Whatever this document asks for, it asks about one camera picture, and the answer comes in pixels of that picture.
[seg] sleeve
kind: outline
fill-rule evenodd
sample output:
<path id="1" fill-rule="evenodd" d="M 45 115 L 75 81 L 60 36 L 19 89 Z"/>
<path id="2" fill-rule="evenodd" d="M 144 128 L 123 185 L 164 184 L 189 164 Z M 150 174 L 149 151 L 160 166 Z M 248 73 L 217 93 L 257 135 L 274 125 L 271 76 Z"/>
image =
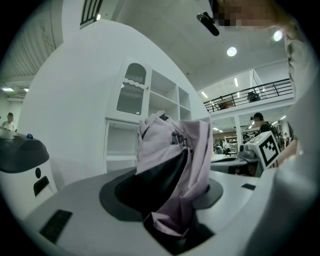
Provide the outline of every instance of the sleeve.
<path id="1" fill-rule="evenodd" d="M 306 81 L 313 81 L 320 71 L 317 55 L 296 26 L 285 35 L 285 51 L 288 56 L 289 78 L 298 100 L 309 88 L 310 83 Z"/>
<path id="2" fill-rule="evenodd" d="M 267 123 L 264 123 L 263 125 L 261 125 L 260 132 L 264 133 L 264 132 L 268 132 L 268 131 L 270 131 L 270 127 Z"/>

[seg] black slot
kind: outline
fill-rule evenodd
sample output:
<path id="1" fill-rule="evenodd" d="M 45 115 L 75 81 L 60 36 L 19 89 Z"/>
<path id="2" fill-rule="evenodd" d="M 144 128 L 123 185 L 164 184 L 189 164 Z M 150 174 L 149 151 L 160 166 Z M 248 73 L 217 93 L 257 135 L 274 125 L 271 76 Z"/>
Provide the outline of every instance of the black slot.
<path id="1" fill-rule="evenodd" d="M 42 177 L 33 185 L 34 195 L 37 196 L 47 185 L 49 184 L 49 180 L 47 176 Z"/>
<path id="2" fill-rule="evenodd" d="M 71 215 L 72 212 L 66 210 L 57 210 L 40 230 L 40 234 L 55 244 L 66 224 L 68 223 Z"/>
<path id="3" fill-rule="evenodd" d="M 245 188 L 245 189 L 248 189 L 248 190 L 255 190 L 255 188 L 256 188 L 256 186 L 248 184 L 248 183 L 243 184 L 241 187 Z"/>

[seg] white tabletop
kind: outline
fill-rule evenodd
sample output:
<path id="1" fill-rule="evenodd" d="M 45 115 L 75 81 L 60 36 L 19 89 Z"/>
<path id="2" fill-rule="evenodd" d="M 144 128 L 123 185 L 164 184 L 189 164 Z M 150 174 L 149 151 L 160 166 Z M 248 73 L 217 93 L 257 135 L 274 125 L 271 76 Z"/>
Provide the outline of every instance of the white tabletop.
<path id="1" fill-rule="evenodd" d="M 210 209 L 198 210 L 197 216 L 200 223 L 205 223 L 217 233 L 238 214 L 252 195 L 253 190 L 241 186 L 246 183 L 256 186 L 260 179 L 218 171 L 210 171 L 210 178 L 222 185 L 222 197 Z"/>
<path id="2" fill-rule="evenodd" d="M 101 206 L 100 189 L 121 174 L 121 171 L 113 172 L 66 186 L 35 209 L 25 224 L 39 231 L 56 210 L 61 209 L 73 213 L 56 243 L 61 249 L 79 256 L 169 256 L 170 253 L 153 239 L 142 223 L 119 221 Z M 256 185 L 259 179 L 215 171 L 210 171 L 210 177 L 221 183 L 223 195 L 210 209 L 198 210 L 197 215 L 200 223 L 219 234 L 232 222 L 253 194 L 252 190 L 241 186 L 245 183 Z"/>

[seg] lavender cloth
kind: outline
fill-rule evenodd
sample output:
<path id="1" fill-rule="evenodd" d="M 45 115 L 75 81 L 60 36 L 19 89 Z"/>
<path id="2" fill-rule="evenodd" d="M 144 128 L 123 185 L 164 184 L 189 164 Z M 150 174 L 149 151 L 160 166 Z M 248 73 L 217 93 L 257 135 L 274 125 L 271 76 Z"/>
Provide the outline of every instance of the lavender cloth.
<path id="1" fill-rule="evenodd" d="M 157 230 L 183 237 L 188 232 L 192 217 L 191 203 L 209 185 L 212 133 L 207 122 L 174 121 L 171 118 L 164 121 L 159 118 L 163 114 L 163 111 L 159 111 L 140 122 L 136 174 L 160 165 L 187 149 L 186 165 L 172 195 L 156 212 L 151 213 Z M 187 145 L 172 144 L 172 132 L 186 136 Z"/>

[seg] white shirt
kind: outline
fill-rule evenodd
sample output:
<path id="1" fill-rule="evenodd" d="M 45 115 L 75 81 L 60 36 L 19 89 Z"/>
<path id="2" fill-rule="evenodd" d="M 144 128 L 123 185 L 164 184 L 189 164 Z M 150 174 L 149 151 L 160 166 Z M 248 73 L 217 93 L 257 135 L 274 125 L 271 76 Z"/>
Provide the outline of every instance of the white shirt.
<path id="1" fill-rule="evenodd" d="M 16 126 L 14 122 L 8 123 L 8 121 L 3 122 L 1 125 L 1 128 L 11 132 L 14 132 L 16 130 Z"/>
<path id="2" fill-rule="evenodd" d="M 288 54 L 289 77 L 295 92 L 295 104 L 287 111 L 287 120 L 299 138 L 297 152 L 320 150 L 317 134 L 320 124 L 320 65 L 318 56 L 298 29 L 286 35 L 285 48 Z"/>

